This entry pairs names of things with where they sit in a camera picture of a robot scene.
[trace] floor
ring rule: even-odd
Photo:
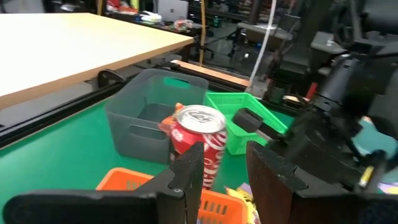
[[[5,4],[6,11],[8,13],[28,13],[28,12],[43,12],[41,0],[8,0]],[[247,64],[241,63],[242,55],[245,52],[237,52],[235,57],[230,58],[227,56],[232,48],[232,41],[222,38],[236,30],[236,24],[224,22],[222,27],[214,28],[214,37],[211,37],[207,42],[219,39],[218,41],[210,44],[208,47],[215,51],[214,59],[210,60],[209,54],[206,54],[206,64],[216,66],[222,69],[226,73],[231,73],[233,70],[243,76],[249,76],[253,65],[248,66]],[[179,58],[178,55],[166,55],[155,58],[152,63],[160,62],[163,58],[167,60]],[[246,58],[249,63],[254,64],[255,59]],[[128,76],[140,72],[142,68],[148,68],[153,64],[147,64],[147,62],[140,62],[137,65],[128,66],[120,69],[118,72],[122,75]],[[0,124],[10,125],[24,119],[30,118],[34,115],[42,113],[54,106],[68,102],[78,96],[89,93],[92,90],[92,86],[89,83],[78,83],[71,86],[70,88],[61,90],[56,93],[42,96],[38,99],[31,100],[25,103],[14,105],[10,108],[0,110]]]

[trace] green table surface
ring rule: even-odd
[[[1,210],[11,197],[34,189],[95,189],[114,167],[151,175],[165,168],[162,164],[120,156],[115,151],[104,103],[0,150]],[[286,125],[293,121],[284,114],[274,114]],[[385,144],[380,136],[372,137],[375,135],[372,127],[366,130],[359,135],[357,144],[371,141],[374,148]],[[236,188],[243,182],[248,182],[245,155],[226,153],[213,190],[224,192],[224,186]]]

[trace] metal frame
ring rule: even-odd
[[[171,69],[174,72],[180,72],[180,73],[193,75],[196,77],[205,78],[209,81],[209,89],[213,91],[243,92],[245,89],[244,86],[238,85],[236,83],[227,80],[222,80],[216,77],[211,77],[205,73],[200,73],[198,71],[183,68],[174,63],[165,63],[163,65],[159,65],[158,68],[166,70]],[[66,102],[60,106],[52,108],[51,110],[45,111],[41,114],[35,115],[29,119],[20,121],[16,124],[0,127],[0,149],[30,134],[33,134],[37,131],[40,131],[41,129],[44,129],[52,124],[55,124],[61,121],[62,119],[65,119],[77,112],[80,112],[89,106],[92,106],[100,101],[105,100],[106,98],[117,93],[129,80],[133,79],[136,75],[137,74],[126,79],[125,82],[116,82],[113,84],[109,84],[105,87],[101,86],[101,88],[99,88],[98,90],[85,94],[81,97]],[[290,116],[295,116],[297,114],[297,111],[291,110],[283,106],[271,105],[262,100],[260,100],[260,102],[269,109]]]

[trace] red soda can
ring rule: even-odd
[[[175,151],[183,154],[196,142],[204,143],[205,170],[203,188],[214,184],[227,141],[225,116],[214,108],[202,105],[184,106],[171,126]]]

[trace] wooden tabletop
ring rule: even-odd
[[[191,44],[88,13],[0,14],[0,109]]]

